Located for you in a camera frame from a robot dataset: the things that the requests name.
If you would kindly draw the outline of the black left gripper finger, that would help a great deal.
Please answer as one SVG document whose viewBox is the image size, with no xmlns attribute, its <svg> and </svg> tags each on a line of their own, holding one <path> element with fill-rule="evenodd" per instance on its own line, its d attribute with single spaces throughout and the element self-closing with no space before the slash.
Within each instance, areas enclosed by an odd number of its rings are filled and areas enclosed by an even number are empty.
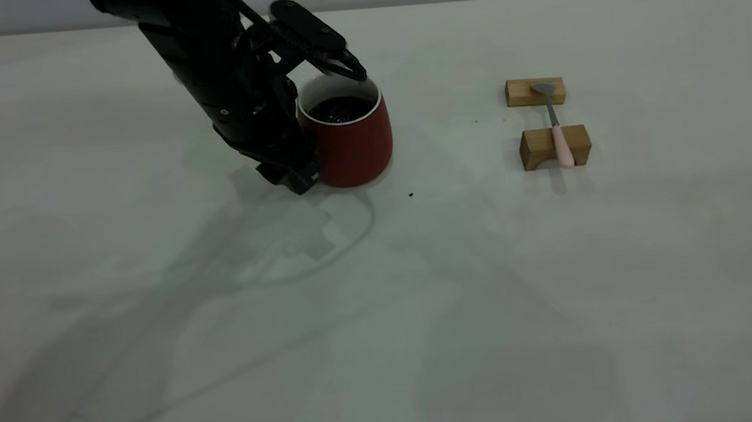
<svg viewBox="0 0 752 422">
<path fill-rule="evenodd" d="M 275 186 L 284 186 L 297 195 L 308 191 L 307 178 L 303 175 L 304 169 L 305 165 L 302 162 L 280 165 L 264 161 L 256 167 L 256 171 L 263 179 Z"/>
<path fill-rule="evenodd" d="M 298 189 L 313 188 L 315 180 L 320 175 L 320 161 L 318 152 L 311 144 L 296 145 L 296 170 Z"/>
</svg>

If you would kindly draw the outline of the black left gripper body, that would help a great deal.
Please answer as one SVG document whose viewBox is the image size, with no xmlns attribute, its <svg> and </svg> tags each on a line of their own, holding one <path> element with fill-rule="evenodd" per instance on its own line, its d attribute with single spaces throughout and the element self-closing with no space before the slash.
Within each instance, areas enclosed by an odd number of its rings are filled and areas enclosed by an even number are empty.
<svg viewBox="0 0 752 422">
<path fill-rule="evenodd" d="M 298 89 L 289 73 L 306 56 L 276 47 L 188 50 L 172 55 L 172 72 L 220 137 L 239 153 L 274 167 L 314 164 L 314 140 L 301 129 Z"/>
</svg>

